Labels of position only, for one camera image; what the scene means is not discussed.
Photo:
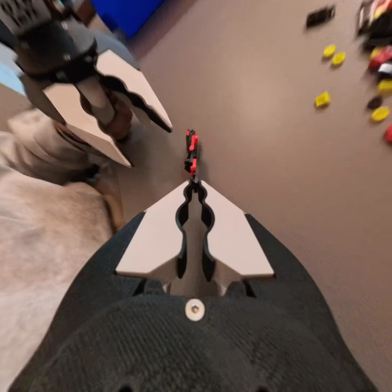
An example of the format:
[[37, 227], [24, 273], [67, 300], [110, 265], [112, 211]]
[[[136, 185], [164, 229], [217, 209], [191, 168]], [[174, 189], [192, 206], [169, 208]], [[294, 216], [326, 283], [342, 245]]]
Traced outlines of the pile of lego pieces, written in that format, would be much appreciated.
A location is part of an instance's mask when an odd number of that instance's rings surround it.
[[365, 37], [363, 50], [370, 54], [367, 71], [379, 72], [392, 56], [392, 2], [363, 1], [357, 13], [357, 34]]

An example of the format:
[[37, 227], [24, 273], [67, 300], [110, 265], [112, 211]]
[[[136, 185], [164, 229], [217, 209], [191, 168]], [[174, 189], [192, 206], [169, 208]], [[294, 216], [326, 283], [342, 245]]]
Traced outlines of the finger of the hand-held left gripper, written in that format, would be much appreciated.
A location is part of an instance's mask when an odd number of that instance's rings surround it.
[[144, 74], [120, 56], [106, 50], [99, 54], [97, 72], [101, 84], [126, 103], [146, 129], [153, 124], [171, 133], [173, 126]]
[[123, 155], [114, 140], [99, 127], [94, 116], [86, 113], [77, 88], [70, 84], [52, 84], [21, 76], [32, 105], [66, 127], [100, 153], [126, 167], [133, 164]]

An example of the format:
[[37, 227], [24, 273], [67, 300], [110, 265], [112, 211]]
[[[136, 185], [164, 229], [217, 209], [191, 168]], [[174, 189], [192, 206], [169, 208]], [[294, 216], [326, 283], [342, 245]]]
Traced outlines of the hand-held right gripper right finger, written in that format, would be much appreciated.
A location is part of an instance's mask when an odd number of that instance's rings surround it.
[[224, 296], [233, 282], [268, 279], [274, 276], [246, 214], [205, 181], [198, 190], [202, 221], [207, 231], [203, 239], [203, 272]]

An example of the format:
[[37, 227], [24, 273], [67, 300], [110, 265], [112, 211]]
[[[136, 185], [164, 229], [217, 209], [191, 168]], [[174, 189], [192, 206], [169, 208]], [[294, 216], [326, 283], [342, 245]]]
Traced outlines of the large blue plastic bin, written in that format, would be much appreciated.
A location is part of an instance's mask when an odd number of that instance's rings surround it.
[[133, 37], [164, 0], [92, 0], [93, 7], [111, 32]]

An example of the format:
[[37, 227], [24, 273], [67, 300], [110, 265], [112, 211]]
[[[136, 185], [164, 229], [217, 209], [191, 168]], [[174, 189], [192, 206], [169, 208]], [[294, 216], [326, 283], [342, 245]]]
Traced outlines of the person's left hand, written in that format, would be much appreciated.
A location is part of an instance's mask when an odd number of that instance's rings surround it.
[[129, 106], [114, 92], [104, 89], [107, 98], [114, 108], [115, 115], [112, 121], [102, 127], [103, 132], [109, 135], [117, 143], [125, 142], [130, 136], [133, 113]]

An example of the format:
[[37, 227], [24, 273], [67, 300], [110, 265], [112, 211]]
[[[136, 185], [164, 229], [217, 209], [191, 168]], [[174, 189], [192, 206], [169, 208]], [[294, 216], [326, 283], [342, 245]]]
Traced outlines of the black and red lego assembly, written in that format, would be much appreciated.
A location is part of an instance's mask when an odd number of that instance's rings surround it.
[[199, 135], [193, 129], [188, 129], [185, 135], [186, 153], [187, 156], [184, 160], [184, 169], [190, 175], [193, 184], [197, 184], [198, 170], [199, 170]]

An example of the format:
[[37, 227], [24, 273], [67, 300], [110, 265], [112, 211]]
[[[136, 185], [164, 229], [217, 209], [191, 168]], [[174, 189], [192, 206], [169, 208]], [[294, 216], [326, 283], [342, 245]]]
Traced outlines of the person's left forearm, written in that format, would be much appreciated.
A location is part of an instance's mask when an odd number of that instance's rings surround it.
[[99, 152], [37, 109], [13, 117], [8, 126], [0, 135], [1, 179], [15, 174], [64, 185], [99, 170]]

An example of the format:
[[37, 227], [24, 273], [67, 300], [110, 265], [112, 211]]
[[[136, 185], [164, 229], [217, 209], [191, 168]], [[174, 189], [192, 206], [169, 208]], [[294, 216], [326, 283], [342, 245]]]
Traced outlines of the black lego connector piece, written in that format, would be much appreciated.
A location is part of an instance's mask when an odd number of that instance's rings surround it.
[[306, 29], [317, 27], [330, 22], [335, 16], [335, 10], [335, 6], [329, 6], [309, 13], [306, 17]]

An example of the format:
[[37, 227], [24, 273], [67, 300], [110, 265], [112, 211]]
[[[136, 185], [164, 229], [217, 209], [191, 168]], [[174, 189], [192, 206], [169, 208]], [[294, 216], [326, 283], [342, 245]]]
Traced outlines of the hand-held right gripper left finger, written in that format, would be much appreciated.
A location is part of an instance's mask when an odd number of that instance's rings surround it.
[[144, 211], [116, 267], [118, 275], [157, 280], [165, 292], [180, 278], [178, 262], [186, 258], [187, 241], [179, 214], [188, 208], [189, 189], [187, 180]]

